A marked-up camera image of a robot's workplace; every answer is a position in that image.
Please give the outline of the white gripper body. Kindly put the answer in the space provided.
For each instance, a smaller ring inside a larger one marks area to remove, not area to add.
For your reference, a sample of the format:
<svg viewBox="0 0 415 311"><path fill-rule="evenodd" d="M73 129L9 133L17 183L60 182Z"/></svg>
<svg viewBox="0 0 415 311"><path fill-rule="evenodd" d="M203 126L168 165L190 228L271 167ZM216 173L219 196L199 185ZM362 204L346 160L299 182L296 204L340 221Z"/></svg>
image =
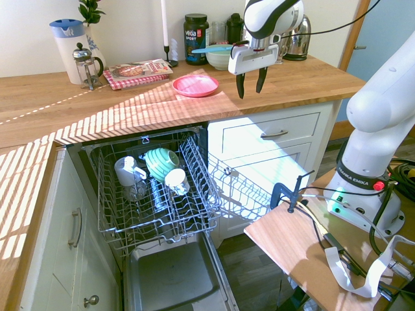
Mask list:
<svg viewBox="0 0 415 311"><path fill-rule="evenodd" d="M274 65L278 58L278 50L277 44L270 45L262 51L254 51L247 45L234 46L230 53L228 71L233 75L241 75Z"/></svg>

